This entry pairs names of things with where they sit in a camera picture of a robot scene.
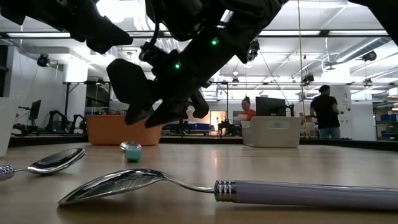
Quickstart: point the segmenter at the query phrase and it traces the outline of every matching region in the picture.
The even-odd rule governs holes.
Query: white container
[[[254,116],[242,122],[243,144],[251,147],[295,148],[300,143],[299,117]]]
[[[16,120],[19,97],[0,98],[0,158],[7,153],[12,127]]]

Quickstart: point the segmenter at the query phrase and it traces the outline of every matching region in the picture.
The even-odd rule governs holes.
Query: person
[[[310,114],[318,120],[320,139],[339,139],[340,123],[336,98],[330,96],[330,86],[323,85],[319,89],[320,95],[311,102]]]
[[[245,97],[242,100],[243,112],[238,115],[236,120],[239,120],[239,121],[250,121],[251,118],[256,115],[256,111],[253,110],[253,109],[250,109],[250,105],[251,105],[250,98],[249,97]]]

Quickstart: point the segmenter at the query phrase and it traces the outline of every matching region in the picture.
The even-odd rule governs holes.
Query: black shirt
[[[320,95],[311,102],[311,108],[317,114],[319,129],[340,127],[338,114],[333,111],[334,103],[337,103],[336,98],[328,95]]]

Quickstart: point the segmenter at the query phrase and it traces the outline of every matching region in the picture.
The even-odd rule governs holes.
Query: orange shirt
[[[248,121],[250,121],[251,118],[256,115],[256,111],[252,110],[252,109],[248,109],[247,111],[243,111],[242,114],[246,115],[248,117]]]

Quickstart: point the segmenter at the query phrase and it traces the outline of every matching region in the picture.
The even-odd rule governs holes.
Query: orange bin
[[[145,128],[145,120],[126,125],[124,115],[88,115],[87,134],[92,145],[115,146],[134,141],[143,146],[159,143],[162,127]]]

